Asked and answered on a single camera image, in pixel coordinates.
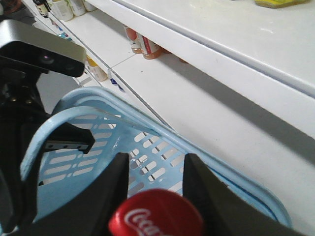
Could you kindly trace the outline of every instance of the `white shelf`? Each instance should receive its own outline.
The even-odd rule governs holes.
[[[79,45],[87,49],[104,71],[133,56],[123,24],[100,10],[87,12],[70,21],[49,16]]]
[[[89,2],[315,138],[314,1]]]
[[[312,138],[174,55],[135,55],[112,70],[177,132],[270,189],[294,227],[314,235]]]

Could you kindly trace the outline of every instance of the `red bottle cap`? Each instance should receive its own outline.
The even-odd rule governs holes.
[[[151,189],[121,204],[109,221],[114,236],[202,236],[203,220],[177,193]]]

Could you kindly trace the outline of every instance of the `plastic bottle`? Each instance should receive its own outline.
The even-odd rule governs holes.
[[[137,38],[136,31],[134,31],[133,29],[125,25],[124,25],[124,29],[125,29],[132,51],[136,54],[142,53],[141,44]]]
[[[158,58],[161,55],[162,48],[158,44],[152,42],[139,33],[137,33],[137,36],[141,45],[142,55],[145,59],[151,60]]]
[[[92,60],[89,56],[87,56],[87,60],[89,63],[88,69],[95,76],[98,81],[104,81],[108,78],[107,74],[96,64],[95,61]]]
[[[69,2],[65,0],[53,0],[54,11],[56,17],[63,21],[69,21],[73,18],[73,12],[69,6]]]
[[[58,14],[58,12],[56,11],[55,9],[55,6],[54,6],[54,2],[53,0],[47,0],[46,1],[49,8],[50,8],[50,12],[54,14],[54,16],[57,18],[57,19],[61,19],[60,15]]]
[[[46,1],[45,0],[33,0],[33,2],[36,5],[36,8],[38,9],[38,12],[44,17],[48,18],[48,9],[46,7]]]
[[[85,1],[85,0],[82,0],[84,6],[85,6],[85,9],[87,11],[95,11],[97,8],[95,6],[93,6],[92,4],[90,4],[89,2]]]
[[[71,10],[75,16],[82,16],[86,13],[85,7],[81,0],[69,0]]]

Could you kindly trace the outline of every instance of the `orange bottle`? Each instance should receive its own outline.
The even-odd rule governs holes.
[[[140,45],[140,42],[139,42],[139,40],[137,38],[136,31],[134,31],[133,29],[131,29],[128,26],[125,26],[125,25],[124,25],[124,29],[125,29],[125,32],[127,34],[127,38],[129,40],[129,43],[130,43],[132,51],[134,53],[136,53],[136,54],[142,53],[141,45]]]
[[[137,36],[141,45],[142,55],[145,59],[151,60],[158,58],[161,55],[162,48],[158,44],[139,33],[137,33]]]

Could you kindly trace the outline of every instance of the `light blue basket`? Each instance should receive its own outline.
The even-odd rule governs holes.
[[[21,165],[22,178],[27,176],[45,138],[64,122],[90,129],[95,144],[88,154],[62,149],[44,155],[39,173],[39,182],[43,185],[38,187],[35,220],[55,211],[85,189],[118,152],[130,154],[129,196],[151,188],[181,194],[184,155],[196,153],[240,198],[291,226],[284,206],[268,190],[104,88],[71,91],[60,100],[53,114],[30,143]]]

